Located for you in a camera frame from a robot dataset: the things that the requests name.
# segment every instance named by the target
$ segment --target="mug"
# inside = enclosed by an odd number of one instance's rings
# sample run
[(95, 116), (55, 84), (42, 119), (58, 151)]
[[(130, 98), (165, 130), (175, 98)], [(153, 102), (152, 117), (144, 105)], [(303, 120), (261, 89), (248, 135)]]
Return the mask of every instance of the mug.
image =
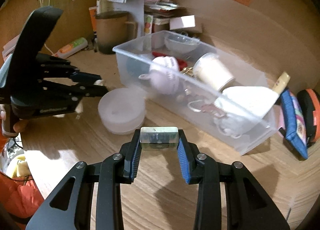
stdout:
[(96, 15), (98, 49), (103, 54), (113, 54), (113, 47), (128, 40), (128, 25), (133, 26), (136, 38), (137, 23), (128, 21), (129, 12), (110, 11)]
[(235, 81), (234, 76), (219, 60), (218, 55), (211, 52), (204, 54), (195, 63), (193, 74), (216, 91), (222, 91), (232, 86)]
[(154, 64), (150, 65), (149, 73), (140, 75), (139, 79), (150, 80), (151, 86), (160, 94), (174, 94), (179, 87), (179, 77), (162, 66), (179, 72), (179, 64), (176, 58), (169, 56), (157, 57), (152, 62)]

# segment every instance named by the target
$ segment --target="yellow brush handle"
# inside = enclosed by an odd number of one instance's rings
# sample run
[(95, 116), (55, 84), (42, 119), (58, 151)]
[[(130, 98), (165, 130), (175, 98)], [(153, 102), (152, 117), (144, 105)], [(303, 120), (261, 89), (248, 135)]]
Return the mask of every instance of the yellow brush handle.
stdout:
[(286, 88), (290, 80), (290, 76), (284, 71), (281, 76), (278, 78), (278, 81), (273, 86), (272, 90), (280, 95), (283, 90)]

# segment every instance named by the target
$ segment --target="wooden table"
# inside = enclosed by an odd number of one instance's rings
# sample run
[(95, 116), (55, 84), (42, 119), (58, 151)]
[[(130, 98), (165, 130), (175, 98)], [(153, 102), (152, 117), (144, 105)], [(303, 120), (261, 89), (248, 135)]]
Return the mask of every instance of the wooden table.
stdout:
[[(122, 87), (116, 57), (80, 52), (70, 57), (81, 71), (100, 74), (108, 88)], [(101, 162), (119, 151), (132, 135), (109, 133), (98, 116), (99, 98), (84, 99), (84, 113), (65, 118), (47, 117), (30, 121), (22, 134), (23, 146), (32, 175), (46, 198), (78, 161)], [(241, 161), (272, 197), (292, 228), (296, 227), (314, 204), (320, 191), (320, 145), (309, 149), (310, 158), (299, 161), (275, 134), (244, 156), (233, 148), (199, 130), (181, 117), (147, 101), (144, 126), (177, 126), (201, 152), (217, 161)], [(123, 185), (122, 209), (125, 229), (191, 229), (197, 186), (182, 179), (176, 152), (143, 152), (138, 176), (132, 185)], [(95, 229), (95, 188), (92, 229)], [(226, 204), (222, 193), (222, 223), (226, 228)]]

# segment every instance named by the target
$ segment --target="transparent plastic box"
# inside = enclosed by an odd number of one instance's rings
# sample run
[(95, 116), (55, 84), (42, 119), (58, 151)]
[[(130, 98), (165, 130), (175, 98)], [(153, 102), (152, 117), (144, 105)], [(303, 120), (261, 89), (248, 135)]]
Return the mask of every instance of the transparent plastic box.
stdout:
[[(233, 147), (241, 155), (255, 148), (276, 131), (273, 109), (262, 119), (231, 101), (209, 85), (152, 62), (153, 52), (185, 60), (189, 67), (204, 54), (212, 52), (234, 75), (234, 85), (268, 87), (266, 76), (241, 58), (219, 50), (209, 44), (181, 34), (160, 31), (126, 42), (113, 48), (116, 52), (121, 83), (127, 87), (138, 86), (150, 99), (171, 112), (183, 117), (199, 129)], [(148, 74), (150, 65), (166, 74), (168, 88), (177, 83), (175, 90), (163, 94), (150, 80), (142, 80)], [(216, 107), (217, 99), (232, 105), (233, 112), (220, 112)]]

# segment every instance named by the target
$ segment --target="metal screw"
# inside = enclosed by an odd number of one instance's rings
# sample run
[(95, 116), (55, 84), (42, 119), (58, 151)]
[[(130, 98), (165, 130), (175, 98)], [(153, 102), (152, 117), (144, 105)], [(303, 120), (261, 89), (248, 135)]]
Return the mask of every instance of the metal screw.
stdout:
[(197, 155), (197, 158), (201, 161), (205, 160), (207, 158), (207, 155), (205, 155), (204, 153), (199, 153)]
[(122, 154), (121, 153), (115, 153), (115, 154), (113, 154), (112, 158), (114, 160), (120, 160), (122, 158)]
[(243, 167), (243, 164), (239, 161), (236, 161), (234, 164), (233, 164), (237, 169), (241, 169)]
[(85, 162), (84, 161), (79, 161), (76, 164), (77, 169), (82, 169), (85, 166)]

